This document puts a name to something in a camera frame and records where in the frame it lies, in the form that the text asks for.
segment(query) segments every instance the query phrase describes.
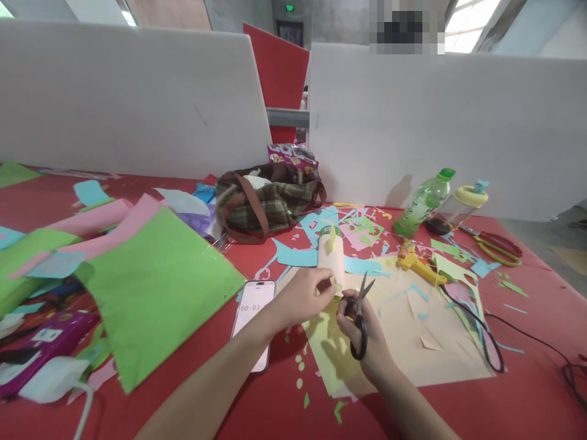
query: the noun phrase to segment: black scissors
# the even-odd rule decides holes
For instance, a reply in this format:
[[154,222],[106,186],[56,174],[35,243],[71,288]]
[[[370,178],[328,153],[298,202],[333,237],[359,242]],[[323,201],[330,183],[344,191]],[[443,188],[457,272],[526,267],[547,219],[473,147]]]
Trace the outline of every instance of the black scissors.
[[344,315],[349,316],[349,313],[353,306],[356,304],[356,317],[355,317],[355,327],[357,327],[361,331],[361,351],[357,354],[355,346],[351,343],[350,344],[350,353],[353,355],[357,361],[362,360],[365,357],[365,352],[367,352],[367,323],[361,314],[361,307],[363,305],[363,299],[367,296],[367,293],[373,287],[375,280],[371,281],[371,283],[365,288],[365,282],[367,281],[367,272],[365,272],[365,276],[363,277],[363,283],[361,283],[361,291],[359,292],[358,297],[354,296],[347,296],[345,299],[347,300],[347,305],[344,308]]

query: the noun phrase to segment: green bottle cap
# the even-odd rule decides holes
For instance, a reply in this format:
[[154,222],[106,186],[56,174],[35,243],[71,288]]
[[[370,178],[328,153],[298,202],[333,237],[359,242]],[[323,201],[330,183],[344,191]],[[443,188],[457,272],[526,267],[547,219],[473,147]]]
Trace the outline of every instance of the green bottle cap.
[[452,176],[454,176],[455,173],[456,171],[452,168],[443,168],[442,170],[440,170],[436,177],[438,177],[440,180],[450,182]]

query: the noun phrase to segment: plaid bag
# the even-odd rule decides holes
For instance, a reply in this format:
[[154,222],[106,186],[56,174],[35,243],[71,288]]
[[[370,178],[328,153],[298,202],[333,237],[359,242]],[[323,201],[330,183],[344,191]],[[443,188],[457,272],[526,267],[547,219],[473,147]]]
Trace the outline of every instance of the plaid bag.
[[[255,190],[243,176],[257,169],[259,177],[271,184]],[[321,181],[284,163],[230,171],[216,182],[216,195],[220,224],[232,238],[246,244],[262,243],[269,235],[293,227],[306,209],[319,208],[326,201]]]

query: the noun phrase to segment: yellow glue gun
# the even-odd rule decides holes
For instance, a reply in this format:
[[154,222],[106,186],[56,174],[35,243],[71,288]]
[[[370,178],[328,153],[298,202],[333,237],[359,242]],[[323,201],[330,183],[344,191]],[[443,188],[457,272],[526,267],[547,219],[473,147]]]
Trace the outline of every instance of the yellow glue gun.
[[432,285],[446,284],[448,280],[445,276],[437,274],[429,266],[421,262],[416,255],[416,245],[412,240],[406,240],[399,249],[396,266],[405,271],[412,269],[415,273],[423,277]]

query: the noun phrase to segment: table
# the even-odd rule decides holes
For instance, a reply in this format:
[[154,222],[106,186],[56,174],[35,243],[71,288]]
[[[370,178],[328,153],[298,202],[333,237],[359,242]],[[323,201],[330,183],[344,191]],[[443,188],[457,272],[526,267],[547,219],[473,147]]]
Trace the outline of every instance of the table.
[[[73,215],[72,204],[77,199],[72,186],[82,180],[47,175],[0,190],[0,225],[30,232]],[[123,176],[104,183],[110,185],[107,190],[110,196],[124,197],[133,203],[144,192],[160,199],[152,189],[155,187],[189,193],[196,187],[194,180],[160,177]],[[395,218],[400,211],[388,212]],[[378,222],[386,230],[391,227],[389,220],[381,222],[378,218]],[[494,219],[471,218],[467,225],[509,236]],[[285,243],[299,232],[301,230],[289,231],[276,238]],[[305,239],[303,233],[300,235],[298,240]],[[462,232],[456,232],[455,238],[459,244],[474,246],[473,240]],[[430,236],[422,228],[415,239],[428,244]],[[303,249],[309,242],[299,243],[297,248]],[[522,248],[524,265],[500,270],[509,273],[512,281],[530,297],[495,288],[495,274],[492,273],[479,283],[484,307],[551,343],[571,361],[577,361],[577,353],[587,354],[587,301],[527,247]],[[234,245],[227,258],[252,279],[274,254],[275,245],[268,240],[261,246]],[[358,254],[362,258],[369,257],[368,251]],[[271,263],[268,267],[271,278],[276,279],[284,268],[277,261]],[[73,308],[93,303],[88,294],[77,301],[72,304]],[[508,309],[503,305],[506,301],[528,314]],[[165,398],[229,340],[236,311],[236,301],[229,301],[130,395],[124,395],[116,379],[106,382],[96,393],[83,438],[132,438]],[[36,319],[42,320],[45,313],[39,315],[41,318]],[[519,348],[525,354],[503,350],[508,372],[497,378],[422,388],[421,392],[440,415],[464,439],[587,438],[587,416],[574,401],[559,371],[563,360],[497,321],[489,321],[489,325],[497,341]],[[316,376],[318,368],[309,346],[308,355],[304,356],[306,368],[302,373],[298,371],[294,357],[301,354],[305,343],[301,326],[289,334],[289,343],[285,342],[284,333],[273,339],[267,372],[247,380],[217,438],[252,435],[296,440],[400,438],[396,424],[377,394],[345,406],[341,410],[343,423],[338,425],[334,416],[337,401],[327,395],[322,379]],[[295,385],[299,376],[304,381],[302,390]],[[304,410],[306,391],[310,404]],[[83,404],[84,397],[69,406],[64,400],[36,405],[18,398],[5,403],[0,406],[2,437],[43,440],[73,437]]]

